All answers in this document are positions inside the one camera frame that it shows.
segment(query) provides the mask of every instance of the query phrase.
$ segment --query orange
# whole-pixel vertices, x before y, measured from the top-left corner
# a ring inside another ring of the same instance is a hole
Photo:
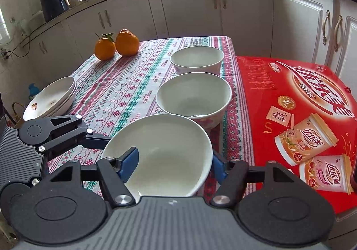
[[[120,31],[115,40],[116,50],[124,57],[131,57],[137,54],[139,46],[139,39],[127,29]]]
[[[94,54],[100,60],[109,60],[115,54],[115,44],[111,36],[113,33],[101,35],[95,44]]]

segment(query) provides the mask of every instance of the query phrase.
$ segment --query cup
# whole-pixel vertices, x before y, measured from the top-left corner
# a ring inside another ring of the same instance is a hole
[[[180,49],[170,57],[177,74],[202,72],[218,75],[224,53],[210,46],[191,46]]]
[[[353,188],[349,182],[352,172],[351,159],[346,154],[315,156],[300,164],[300,178],[313,189],[346,192]]]
[[[306,119],[275,137],[275,144],[283,158],[291,166],[304,163],[310,158],[336,146],[338,139],[319,114]]]

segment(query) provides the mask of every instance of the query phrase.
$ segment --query tablecloth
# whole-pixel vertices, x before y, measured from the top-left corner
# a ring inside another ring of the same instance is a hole
[[[232,101],[219,126],[210,132],[214,149],[224,157],[239,158],[254,165],[252,137],[242,79],[230,38],[226,36],[189,37],[151,40],[140,43],[133,57],[115,54],[109,61],[94,55],[85,61],[72,76],[78,88],[68,114],[81,114],[95,133],[113,136],[123,127],[144,116],[161,113],[155,96],[159,87],[176,75],[170,56],[189,46],[212,46],[224,52],[221,77],[232,87]],[[49,162],[50,172],[71,159],[82,165],[95,164],[102,151],[78,146]],[[101,195],[97,182],[86,182],[85,188]],[[218,184],[212,173],[198,191],[209,199]],[[249,184],[246,194],[255,190]]]

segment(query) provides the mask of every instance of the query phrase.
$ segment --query white bowl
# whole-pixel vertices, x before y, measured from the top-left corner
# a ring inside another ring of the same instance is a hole
[[[121,129],[102,157],[120,157],[131,146],[139,164],[126,183],[136,202],[140,196],[192,196],[212,165],[212,144],[195,122],[172,114],[151,115]]]
[[[53,112],[72,93],[75,85],[73,77],[65,77],[44,88],[25,109],[23,119],[42,118]]]
[[[53,112],[51,112],[46,117],[63,116],[68,111],[68,109],[71,107],[72,103],[74,102],[74,99],[76,98],[76,91],[77,91],[77,83],[74,86],[72,93],[63,102],[63,104],[60,105],[57,109],[55,109]]]
[[[208,73],[174,77],[156,94],[156,102],[165,113],[188,117],[206,131],[222,121],[231,99],[231,86],[221,77]]]
[[[210,46],[191,46],[180,49],[170,57],[177,74],[196,71],[220,74],[224,53]]]

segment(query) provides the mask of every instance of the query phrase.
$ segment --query cabinet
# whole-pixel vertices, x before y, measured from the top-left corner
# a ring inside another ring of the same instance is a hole
[[[270,57],[273,0],[221,0],[221,15],[236,55]]]
[[[162,0],[169,37],[222,35],[220,0]]]
[[[68,43],[61,23],[31,40],[28,58],[46,86],[70,76],[83,63],[78,51]]]
[[[331,50],[333,2],[274,0],[271,56],[326,64]]]
[[[336,7],[329,65],[357,99],[357,3],[336,0]]]
[[[94,53],[95,33],[128,29],[140,41],[157,38],[149,0],[108,0],[69,17],[67,22],[84,60]]]

